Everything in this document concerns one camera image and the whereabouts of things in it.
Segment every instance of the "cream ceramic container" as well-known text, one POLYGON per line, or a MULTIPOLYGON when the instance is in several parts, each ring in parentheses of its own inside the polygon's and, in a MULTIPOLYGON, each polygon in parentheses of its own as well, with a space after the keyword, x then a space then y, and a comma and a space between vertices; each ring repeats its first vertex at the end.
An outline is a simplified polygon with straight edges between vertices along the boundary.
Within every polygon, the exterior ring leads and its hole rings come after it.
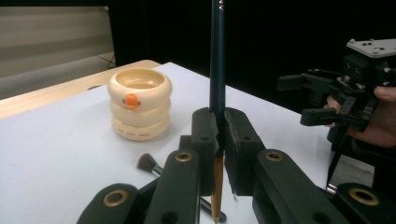
POLYGON ((172 83, 161 72, 130 68, 115 74, 107 85, 112 125, 131 140, 149 140, 169 126, 172 83))

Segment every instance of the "orange lid handle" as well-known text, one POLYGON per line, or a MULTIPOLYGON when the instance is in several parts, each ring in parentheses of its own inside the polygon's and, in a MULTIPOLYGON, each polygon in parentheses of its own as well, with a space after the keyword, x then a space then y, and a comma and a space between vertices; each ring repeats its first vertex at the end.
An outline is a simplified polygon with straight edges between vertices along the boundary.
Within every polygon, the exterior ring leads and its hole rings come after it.
POLYGON ((123 102, 125 103, 125 106, 130 109, 135 109, 140 105, 140 102, 137 101, 137 97, 134 94, 126 95, 123 102))

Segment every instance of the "paintbrush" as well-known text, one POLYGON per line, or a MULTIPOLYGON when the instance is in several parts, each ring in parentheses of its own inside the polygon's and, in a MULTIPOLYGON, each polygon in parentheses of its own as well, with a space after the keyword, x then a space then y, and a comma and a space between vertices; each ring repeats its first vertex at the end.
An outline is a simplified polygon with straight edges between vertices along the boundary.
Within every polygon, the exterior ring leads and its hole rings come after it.
POLYGON ((225 134, 225 17, 224 0, 212 1, 212 24, 210 40, 210 92, 209 111, 216 117, 219 130, 219 150, 215 158, 215 188, 211 196, 212 217, 215 224, 219 222, 223 166, 224 166, 224 134, 225 134))
MULTIPOLYGON (((155 175, 161 175, 161 173, 163 172, 163 168, 159 166, 158 163, 154 160, 154 158, 152 158, 152 156, 148 153, 143 154, 139 158, 136 167, 140 170, 155 175)), ((201 209, 207 212, 211 216, 212 215, 211 204, 204 198, 200 199, 200 203, 201 203, 201 209)), ((220 212, 219 222, 221 223, 225 222, 226 219, 227 216, 224 213, 220 212)))

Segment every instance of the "white tabletop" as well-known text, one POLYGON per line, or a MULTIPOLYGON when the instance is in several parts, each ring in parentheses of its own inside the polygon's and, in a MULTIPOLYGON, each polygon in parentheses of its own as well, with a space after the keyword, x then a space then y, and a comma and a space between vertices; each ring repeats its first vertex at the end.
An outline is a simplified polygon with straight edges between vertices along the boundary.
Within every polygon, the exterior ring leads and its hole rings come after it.
MULTIPOLYGON (((101 189, 115 183, 140 189, 152 181, 154 175, 135 168, 140 155, 150 153, 163 167, 179 137, 191 135, 191 114, 209 105, 207 77, 174 63, 155 69, 171 79, 174 90, 171 124, 153 140, 134 142, 113 131, 106 86, 0 119, 0 223, 76 223, 101 189)), ((288 153, 325 188, 328 128, 305 127, 299 114, 230 87, 226 95, 226 105, 247 114, 267 148, 288 153)), ((251 198, 235 201, 224 177, 221 211, 227 223, 258 223, 251 198)), ((200 223, 213 219, 201 213, 200 223)))

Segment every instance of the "wooden table edge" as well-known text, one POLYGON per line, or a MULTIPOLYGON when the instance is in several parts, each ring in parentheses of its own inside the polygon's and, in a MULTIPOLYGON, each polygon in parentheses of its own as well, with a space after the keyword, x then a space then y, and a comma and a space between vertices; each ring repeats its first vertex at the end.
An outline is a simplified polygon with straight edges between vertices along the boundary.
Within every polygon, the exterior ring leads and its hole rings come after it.
POLYGON ((153 68, 159 65, 161 64, 151 60, 142 60, 37 91, 30 91, 3 99, 0 101, 0 119, 60 101, 66 97, 80 94, 94 87, 106 85, 110 78, 121 70, 132 67, 153 68))

